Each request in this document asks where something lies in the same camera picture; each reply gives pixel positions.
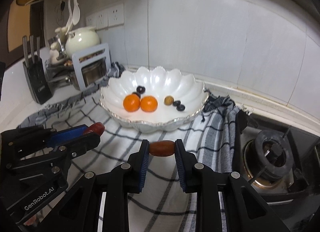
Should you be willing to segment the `person's left hand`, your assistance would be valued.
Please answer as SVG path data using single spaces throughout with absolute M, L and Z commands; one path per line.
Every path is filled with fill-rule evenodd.
M 38 211 L 33 217 L 25 221 L 23 225 L 26 225 L 26 226 L 37 225 L 39 222 L 43 221 L 43 219 L 48 215 L 50 211 L 51 211 L 50 207 L 48 205 L 45 206 L 43 209 Z

